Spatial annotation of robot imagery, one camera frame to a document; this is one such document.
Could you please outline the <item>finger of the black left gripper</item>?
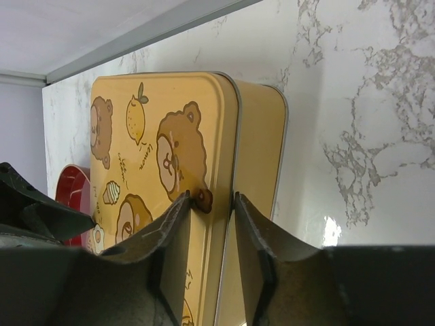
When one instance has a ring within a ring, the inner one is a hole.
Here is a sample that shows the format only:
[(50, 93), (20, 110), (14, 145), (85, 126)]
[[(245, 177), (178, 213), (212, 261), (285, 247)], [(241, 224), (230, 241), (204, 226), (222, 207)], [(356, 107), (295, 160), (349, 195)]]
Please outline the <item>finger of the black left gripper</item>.
[(1, 163), (2, 235), (61, 242), (94, 226), (90, 216), (47, 197), (10, 163)]

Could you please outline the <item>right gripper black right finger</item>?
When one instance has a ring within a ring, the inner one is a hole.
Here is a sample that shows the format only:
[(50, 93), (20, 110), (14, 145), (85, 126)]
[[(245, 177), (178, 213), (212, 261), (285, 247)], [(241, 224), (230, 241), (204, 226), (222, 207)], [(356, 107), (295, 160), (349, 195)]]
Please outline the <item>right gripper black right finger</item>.
[(434, 247), (318, 249), (241, 193), (234, 221), (248, 325), (433, 325)]

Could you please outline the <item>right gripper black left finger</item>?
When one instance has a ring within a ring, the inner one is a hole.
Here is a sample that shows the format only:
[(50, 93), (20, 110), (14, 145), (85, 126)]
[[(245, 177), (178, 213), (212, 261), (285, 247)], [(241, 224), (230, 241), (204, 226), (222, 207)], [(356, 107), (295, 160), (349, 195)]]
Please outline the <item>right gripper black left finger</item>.
[(1, 226), (2, 325), (180, 325), (189, 192), (127, 240), (94, 255)]

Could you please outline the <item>silver tin lid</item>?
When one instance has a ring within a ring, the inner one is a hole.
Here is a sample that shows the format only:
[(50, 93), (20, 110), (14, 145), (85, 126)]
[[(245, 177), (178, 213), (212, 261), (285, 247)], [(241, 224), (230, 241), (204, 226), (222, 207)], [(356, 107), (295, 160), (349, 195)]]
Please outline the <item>silver tin lid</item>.
[(99, 77), (90, 103), (95, 254), (138, 233), (189, 192), (182, 322), (214, 325), (234, 175), (239, 93), (218, 72)]

